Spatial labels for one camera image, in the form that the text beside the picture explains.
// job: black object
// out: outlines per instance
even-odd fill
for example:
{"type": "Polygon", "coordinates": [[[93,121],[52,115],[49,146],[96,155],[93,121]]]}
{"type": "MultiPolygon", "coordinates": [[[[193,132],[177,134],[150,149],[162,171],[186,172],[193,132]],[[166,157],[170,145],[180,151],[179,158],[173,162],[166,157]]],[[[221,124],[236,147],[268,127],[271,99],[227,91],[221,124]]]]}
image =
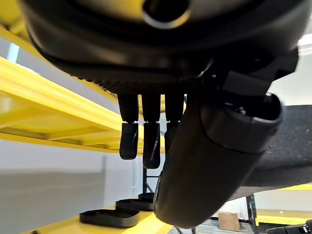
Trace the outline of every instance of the black object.
{"type": "Polygon", "coordinates": [[[124,199],[117,201],[116,207],[139,211],[153,211],[153,202],[148,199],[124,199]]]}
{"type": "Polygon", "coordinates": [[[148,201],[153,202],[154,193],[142,193],[142,194],[138,195],[138,198],[142,199],[142,200],[148,200],[148,201]]]}
{"type": "Polygon", "coordinates": [[[265,151],[283,116],[274,95],[267,103],[244,111],[205,97],[188,95],[155,192],[156,216],[183,228],[208,219],[231,197],[265,151]],[[260,109],[261,117],[249,115],[260,109]]]}
{"type": "Polygon", "coordinates": [[[160,165],[159,123],[144,123],[143,165],[147,169],[156,169],[160,165]]]}
{"type": "Polygon", "coordinates": [[[123,123],[119,146],[120,157],[125,160],[136,158],[137,143],[138,143],[138,124],[123,123]]]}
{"type": "Polygon", "coordinates": [[[311,225],[309,226],[311,222],[312,220],[307,220],[306,224],[267,229],[267,234],[310,234],[312,233],[311,225]]]}
{"type": "Polygon", "coordinates": [[[140,211],[117,207],[115,210],[92,210],[80,214],[80,222],[99,226],[129,228],[139,222],[140,211]]]}

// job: metal rod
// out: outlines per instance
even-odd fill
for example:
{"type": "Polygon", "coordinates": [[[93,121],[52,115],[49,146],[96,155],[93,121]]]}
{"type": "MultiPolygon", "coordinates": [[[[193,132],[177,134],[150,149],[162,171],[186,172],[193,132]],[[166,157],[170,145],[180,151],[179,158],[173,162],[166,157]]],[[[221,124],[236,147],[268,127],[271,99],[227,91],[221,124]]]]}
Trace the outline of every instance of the metal rod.
{"type": "Polygon", "coordinates": [[[153,193],[154,191],[152,190],[152,188],[148,185],[148,183],[146,182],[146,187],[148,188],[148,190],[153,193]]]}
{"type": "Polygon", "coordinates": [[[177,230],[178,233],[183,234],[183,231],[179,227],[175,226],[175,229],[177,230]]]}

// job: black plastic housing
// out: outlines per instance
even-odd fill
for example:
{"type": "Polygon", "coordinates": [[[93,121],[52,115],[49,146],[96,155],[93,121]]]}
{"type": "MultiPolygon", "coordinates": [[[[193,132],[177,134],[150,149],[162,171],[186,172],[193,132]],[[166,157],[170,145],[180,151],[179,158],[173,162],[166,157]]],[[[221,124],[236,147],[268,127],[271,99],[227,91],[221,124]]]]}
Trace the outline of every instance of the black plastic housing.
{"type": "Polygon", "coordinates": [[[270,118],[261,119],[217,101],[206,105],[205,98],[198,95],[188,96],[158,180],[154,210],[160,220],[191,228],[231,197],[255,167],[282,120],[282,104],[276,98],[272,96],[271,102],[276,115],[267,113],[270,118]]]}
{"type": "Polygon", "coordinates": [[[118,21],[63,0],[22,0],[30,38],[61,70],[118,94],[189,93],[211,57],[270,59],[296,47],[310,0],[260,0],[172,30],[118,21]]]}

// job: black robotic finger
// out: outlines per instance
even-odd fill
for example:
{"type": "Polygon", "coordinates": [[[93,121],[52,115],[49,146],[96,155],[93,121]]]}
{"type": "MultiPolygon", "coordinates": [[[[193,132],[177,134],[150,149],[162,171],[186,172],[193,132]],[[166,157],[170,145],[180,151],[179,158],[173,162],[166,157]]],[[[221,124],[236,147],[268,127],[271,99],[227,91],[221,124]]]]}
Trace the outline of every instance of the black robotic finger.
{"type": "Polygon", "coordinates": [[[143,165],[155,169],[160,165],[160,95],[142,95],[144,124],[143,165]]]}
{"type": "Polygon", "coordinates": [[[138,121],[137,95],[117,95],[120,115],[128,123],[138,121]]]}
{"type": "Polygon", "coordinates": [[[137,95],[118,95],[122,124],[119,154],[122,159],[130,160],[137,156],[138,143],[138,99],[137,95]]]}
{"type": "Polygon", "coordinates": [[[160,165],[159,123],[144,124],[143,165],[146,169],[156,169],[160,165]]]}
{"type": "Polygon", "coordinates": [[[160,118],[160,95],[142,94],[142,109],[144,121],[158,122],[160,118]]]}
{"type": "Polygon", "coordinates": [[[138,123],[123,123],[119,154],[124,160],[135,159],[137,156],[138,123]]]}

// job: robotic hand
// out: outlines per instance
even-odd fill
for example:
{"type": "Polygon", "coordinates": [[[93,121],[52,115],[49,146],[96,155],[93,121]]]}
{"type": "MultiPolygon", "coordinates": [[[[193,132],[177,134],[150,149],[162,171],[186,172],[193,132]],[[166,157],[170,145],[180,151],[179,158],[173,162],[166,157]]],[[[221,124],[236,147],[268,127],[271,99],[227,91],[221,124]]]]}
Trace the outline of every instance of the robotic hand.
{"type": "MultiPolygon", "coordinates": [[[[309,150],[303,157],[266,154],[284,116],[283,104],[267,90],[295,71],[296,44],[311,0],[19,4],[32,42],[47,60],[117,94],[125,121],[123,159],[137,155],[142,95],[143,163],[159,166],[160,95],[165,95],[166,161],[154,197],[162,221],[189,228],[229,199],[312,181],[309,150]]],[[[310,120],[294,115],[282,130],[310,120]]],[[[274,138],[275,148],[281,147],[279,138],[286,139],[274,138]]]]}

